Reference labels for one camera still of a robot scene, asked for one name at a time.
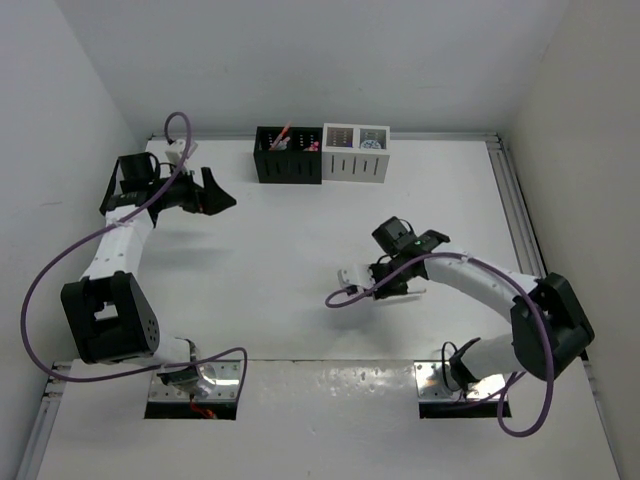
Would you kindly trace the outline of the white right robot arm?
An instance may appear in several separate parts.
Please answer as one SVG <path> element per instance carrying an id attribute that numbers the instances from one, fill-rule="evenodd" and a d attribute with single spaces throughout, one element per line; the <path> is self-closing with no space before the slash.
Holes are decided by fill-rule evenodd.
<path id="1" fill-rule="evenodd" d="M 494 374 L 557 378 L 595 338 L 570 282 L 557 273 L 537 278 L 494 266 L 440 232 L 414 233 L 397 217 L 372 236 L 389 258 L 369 267 L 375 299 L 405 295 L 409 281 L 422 278 L 473 298 L 510 325 L 510 333 L 471 339 L 451 357 L 444 377 L 461 389 Z"/>

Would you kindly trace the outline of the red pen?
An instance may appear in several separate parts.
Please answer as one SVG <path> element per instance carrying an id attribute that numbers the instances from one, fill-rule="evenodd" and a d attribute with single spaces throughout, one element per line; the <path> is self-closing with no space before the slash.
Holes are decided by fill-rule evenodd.
<path id="1" fill-rule="evenodd" d="M 283 128 L 283 130 L 282 130 L 282 132 L 281 132 L 281 134 L 282 134 L 282 135 L 281 135 L 281 140 L 283 140 L 283 139 L 285 138 L 285 136 L 286 136 L 286 134 L 288 133 L 288 131 L 289 131 L 289 129 L 290 129 L 290 127 L 291 127 L 291 125 L 292 125 L 292 122 L 291 122 L 291 121 L 289 121 L 289 122 L 287 122 L 287 123 L 286 123 L 286 125 L 284 126 L 284 128 Z"/>

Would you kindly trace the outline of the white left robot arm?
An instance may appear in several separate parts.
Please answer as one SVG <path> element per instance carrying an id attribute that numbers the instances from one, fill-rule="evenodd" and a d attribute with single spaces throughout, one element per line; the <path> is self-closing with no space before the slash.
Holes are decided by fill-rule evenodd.
<path id="1" fill-rule="evenodd" d="M 213 216 L 236 205 L 210 168 L 175 167 L 160 174 L 149 152 L 116 160 L 99 207 L 109 232 L 81 278 L 61 290 L 61 302 L 80 358 L 87 364 L 180 364 L 196 358 L 192 341 L 164 333 L 137 279 L 143 249 L 159 214 L 180 208 Z"/>

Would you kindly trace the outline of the orange pen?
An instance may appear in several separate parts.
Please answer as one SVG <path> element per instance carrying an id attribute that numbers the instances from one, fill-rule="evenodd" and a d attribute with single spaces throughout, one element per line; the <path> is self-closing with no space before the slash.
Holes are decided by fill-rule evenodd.
<path id="1" fill-rule="evenodd" d="M 270 147 L 269 147 L 269 150 L 270 150 L 270 151 L 272 151 L 272 150 L 276 150 L 276 149 L 277 149 L 277 147 L 278 147 L 278 145 L 282 142 L 282 140 L 281 140 L 281 135 L 282 135 L 282 134 L 281 134 L 281 132 L 282 132 L 282 130 L 281 130 L 281 131 L 279 132 L 279 134 L 275 137 L 275 139 L 271 142 Z"/>

